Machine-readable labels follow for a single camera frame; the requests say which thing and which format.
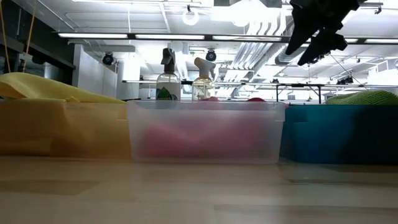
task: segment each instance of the spray nozzle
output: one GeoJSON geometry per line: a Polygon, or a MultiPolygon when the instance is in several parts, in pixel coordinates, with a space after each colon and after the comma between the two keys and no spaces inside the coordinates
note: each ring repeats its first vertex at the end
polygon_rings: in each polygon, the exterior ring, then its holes
{"type": "Polygon", "coordinates": [[[163,49],[163,59],[161,62],[164,65],[164,72],[174,72],[175,70],[175,53],[173,49],[163,49]]]}
{"type": "Polygon", "coordinates": [[[199,76],[208,77],[209,73],[211,73],[211,76],[213,78],[215,77],[215,74],[214,74],[214,69],[216,67],[215,63],[211,63],[202,58],[195,58],[194,63],[199,68],[199,76]]]}

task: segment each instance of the green cloth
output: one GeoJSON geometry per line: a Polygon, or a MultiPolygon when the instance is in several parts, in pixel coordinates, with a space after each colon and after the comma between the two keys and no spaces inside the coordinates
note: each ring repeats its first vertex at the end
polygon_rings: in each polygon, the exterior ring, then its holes
{"type": "Polygon", "coordinates": [[[398,105],[398,96],[383,90],[363,91],[335,96],[326,101],[328,105],[398,105]]]}

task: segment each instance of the spray bottle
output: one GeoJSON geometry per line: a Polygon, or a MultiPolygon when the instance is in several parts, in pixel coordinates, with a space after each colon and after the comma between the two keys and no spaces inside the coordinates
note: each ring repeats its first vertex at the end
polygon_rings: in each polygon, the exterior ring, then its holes
{"type": "Polygon", "coordinates": [[[216,64],[201,58],[196,58],[194,62],[199,68],[199,77],[192,83],[192,100],[203,100],[214,96],[215,86],[209,73],[214,77],[216,64]]]}
{"type": "Polygon", "coordinates": [[[156,81],[156,100],[180,100],[181,81],[174,74],[175,54],[172,49],[163,49],[161,64],[164,65],[164,73],[159,75],[156,81]]]}

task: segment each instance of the table surface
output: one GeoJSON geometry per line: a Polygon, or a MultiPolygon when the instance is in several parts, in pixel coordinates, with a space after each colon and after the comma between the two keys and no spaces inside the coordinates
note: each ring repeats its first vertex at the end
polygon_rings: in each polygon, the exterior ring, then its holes
{"type": "Polygon", "coordinates": [[[398,167],[0,157],[0,223],[396,224],[398,167]]]}

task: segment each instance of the storage bin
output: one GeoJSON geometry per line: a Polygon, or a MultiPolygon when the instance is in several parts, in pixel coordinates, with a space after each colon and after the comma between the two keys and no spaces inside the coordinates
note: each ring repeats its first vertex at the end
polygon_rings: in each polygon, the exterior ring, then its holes
{"type": "Polygon", "coordinates": [[[129,101],[132,156],[142,162],[274,164],[283,103],[129,101]]]}
{"type": "Polygon", "coordinates": [[[280,155],[297,162],[398,165],[397,114],[397,106],[292,106],[280,155]]]}

